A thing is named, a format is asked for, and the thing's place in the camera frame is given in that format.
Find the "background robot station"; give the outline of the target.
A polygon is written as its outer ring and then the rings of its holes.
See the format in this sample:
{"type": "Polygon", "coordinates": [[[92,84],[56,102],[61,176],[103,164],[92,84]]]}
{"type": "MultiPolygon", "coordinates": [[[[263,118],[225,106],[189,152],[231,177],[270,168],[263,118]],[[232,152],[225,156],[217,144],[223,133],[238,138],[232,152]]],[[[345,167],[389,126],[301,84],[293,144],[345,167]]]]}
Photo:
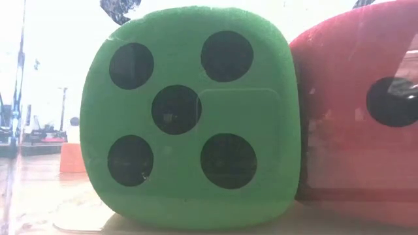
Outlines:
{"type": "Polygon", "coordinates": [[[24,134],[23,142],[47,144],[47,143],[64,143],[67,142],[67,133],[58,131],[54,126],[46,125],[43,129],[33,129],[29,134],[24,134]]]}

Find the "orange arrow-shaped block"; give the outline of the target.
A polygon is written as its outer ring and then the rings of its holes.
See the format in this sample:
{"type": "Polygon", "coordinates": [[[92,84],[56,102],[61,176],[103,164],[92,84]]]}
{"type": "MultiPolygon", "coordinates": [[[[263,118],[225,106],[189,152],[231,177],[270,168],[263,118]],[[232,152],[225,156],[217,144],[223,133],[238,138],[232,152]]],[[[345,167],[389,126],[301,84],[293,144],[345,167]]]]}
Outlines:
{"type": "Polygon", "coordinates": [[[61,173],[86,172],[79,143],[63,143],[59,171],[61,173]]]}

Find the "green foam die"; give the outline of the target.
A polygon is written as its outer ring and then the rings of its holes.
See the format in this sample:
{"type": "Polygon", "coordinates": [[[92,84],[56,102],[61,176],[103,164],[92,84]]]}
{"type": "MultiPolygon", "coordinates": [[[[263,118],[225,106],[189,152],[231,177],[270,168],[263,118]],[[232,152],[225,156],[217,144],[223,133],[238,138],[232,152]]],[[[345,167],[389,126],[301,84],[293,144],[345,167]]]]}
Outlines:
{"type": "Polygon", "coordinates": [[[292,56],[274,24],[239,8],[169,8],[99,48],[82,93],[82,156],[99,198],[124,217],[246,227],[293,203],[299,117],[292,56]]]}

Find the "clear plastic container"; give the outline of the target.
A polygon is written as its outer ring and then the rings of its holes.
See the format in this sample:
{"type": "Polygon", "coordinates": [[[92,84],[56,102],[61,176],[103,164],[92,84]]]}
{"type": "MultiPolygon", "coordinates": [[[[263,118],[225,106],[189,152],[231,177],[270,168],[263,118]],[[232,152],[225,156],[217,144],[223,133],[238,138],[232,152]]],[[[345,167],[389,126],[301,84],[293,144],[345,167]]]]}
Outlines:
{"type": "MultiPolygon", "coordinates": [[[[287,39],[356,0],[142,0],[129,17],[189,5],[240,7],[266,17],[287,39]]],[[[23,103],[43,121],[58,121],[58,95],[68,87],[64,118],[78,113],[84,75],[99,43],[117,27],[99,0],[0,0],[0,94],[12,102],[18,52],[26,54],[23,103]]],[[[11,235],[418,235],[406,228],[335,217],[294,206],[271,224],[232,232],[180,232],[138,225],[112,213],[84,173],[58,172],[57,145],[0,158],[0,225],[11,235]]]]}

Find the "red foam die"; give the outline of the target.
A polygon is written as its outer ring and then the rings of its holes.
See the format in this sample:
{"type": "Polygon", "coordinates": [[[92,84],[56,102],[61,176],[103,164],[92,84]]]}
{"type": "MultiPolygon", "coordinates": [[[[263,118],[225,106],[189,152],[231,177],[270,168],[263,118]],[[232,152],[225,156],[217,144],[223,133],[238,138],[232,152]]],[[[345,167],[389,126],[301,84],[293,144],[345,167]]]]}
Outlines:
{"type": "Polygon", "coordinates": [[[418,227],[418,0],[333,16],[290,48],[304,137],[297,199],[418,227]]]}

